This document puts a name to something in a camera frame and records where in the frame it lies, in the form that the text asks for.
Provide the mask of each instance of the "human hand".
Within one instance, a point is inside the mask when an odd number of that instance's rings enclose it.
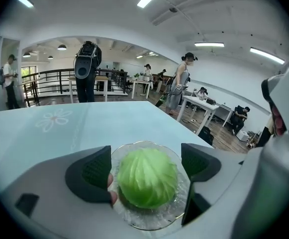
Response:
[[[108,175],[108,187],[111,185],[112,182],[113,182],[113,175],[111,173],[109,173],[109,175]],[[114,205],[114,203],[118,199],[118,195],[114,191],[109,191],[109,193],[111,195],[111,203],[112,203],[112,205]]]
[[[283,118],[280,115],[276,106],[272,107],[272,112],[274,114],[273,118],[275,117],[274,118],[275,132],[277,135],[283,135],[285,130],[286,130],[286,126],[285,126],[285,123],[283,121]]]

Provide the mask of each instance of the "white table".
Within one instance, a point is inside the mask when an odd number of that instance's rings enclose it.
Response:
[[[133,82],[131,99],[134,98],[134,90],[135,90],[135,84],[136,84],[136,83],[142,83],[142,84],[147,84],[147,85],[148,85],[148,90],[146,91],[146,99],[148,99],[149,91],[150,91],[150,82],[135,80],[135,79],[131,79],[131,78],[127,78],[127,81]]]
[[[179,157],[183,142],[211,147],[147,101],[63,104],[0,112],[0,191],[44,160],[106,145],[111,145],[114,152],[138,141],[166,146]]]
[[[229,111],[229,113],[228,113],[228,115],[227,115],[227,117],[226,117],[226,119],[225,119],[225,122],[223,123],[223,125],[222,125],[222,127],[224,127],[225,126],[225,124],[228,122],[228,120],[230,119],[230,117],[232,116],[232,114],[233,114],[233,110],[231,109],[231,108],[229,108],[229,107],[227,107],[227,106],[225,106],[225,105],[220,105],[220,104],[216,104],[217,106],[219,106],[219,107],[221,107],[221,108],[223,108],[223,109],[225,109],[225,110],[228,110]]]
[[[205,117],[204,117],[202,123],[200,124],[198,130],[196,131],[196,134],[198,135],[204,126],[208,126],[208,124],[212,120],[212,118],[215,114],[215,110],[218,108],[218,106],[217,105],[210,105],[206,102],[206,100],[200,100],[198,97],[183,96],[183,99],[184,99],[184,101],[182,103],[182,107],[181,107],[180,113],[178,115],[177,121],[181,120],[181,117],[184,113],[184,109],[185,109],[187,101],[191,102],[192,104],[198,105],[198,106],[200,106],[206,110]],[[196,109],[197,109],[197,107],[195,106],[193,111],[192,111],[192,114],[190,116],[190,120],[193,118],[193,115],[194,115]]]
[[[95,84],[97,82],[104,82],[104,88],[103,88],[103,96],[104,96],[104,101],[107,102],[108,101],[108,80],[109,78],[106,76],[96,76],[95,78]],[[70,93],[70,101],[73,104],[74,103],[74,98],[73,98],[73,86],[72,86],[72,82],[76,81],[75,77],[69,77],[68,78],[69,81],[69,93]]]

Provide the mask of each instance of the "green cabbage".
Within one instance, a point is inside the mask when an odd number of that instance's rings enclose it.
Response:
[[[176,164],[167,154],[140,148],[122,159],[118,184],[130,203],[152,209],[173,198],[178,185],[177,173]]]

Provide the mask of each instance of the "black pants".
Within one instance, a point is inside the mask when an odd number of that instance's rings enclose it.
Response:
[[[20,108],[14,91],[14,82],[12,82],[9,86],[6,87],[7,92],[7,105],[9,110],[18,109]]]
[[[91,69],[89,75],[84,79],[76,77],[77,92],[79,103],[94,102],[95,94],[95,70]]]
[[[149,88],[150,86],[148,84],[143,84],[143,94],[146,93],[147,88]]]
[[[235,131],[235,134],[237,134],[239,132],[239,130],[241,130],[244,126],[243,120],[237,116],[234,116],[233,119],[230,120],[230,122],[233,125],[233,129]]]

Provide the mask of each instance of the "white shirt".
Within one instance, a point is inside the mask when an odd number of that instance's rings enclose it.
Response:
[[[13,72],[11,71],[10,68],[10,64],[7,62],[6,64],[4,64],[3,67],[3,74],[13,74]],[[13,77],[5,77],[5,82],[4,82],[4,87],[8,87],[11,83],[13,82]]]
[[[144,77],[143,80],[149,82],[150,81],[150,76],[151,76],[151,70],[146,69],[144,72]]]
[[[207,98],[207,94],[201,93],[200,91],[194,91],[194,94],[199,97],[200,100],[204,100]]]

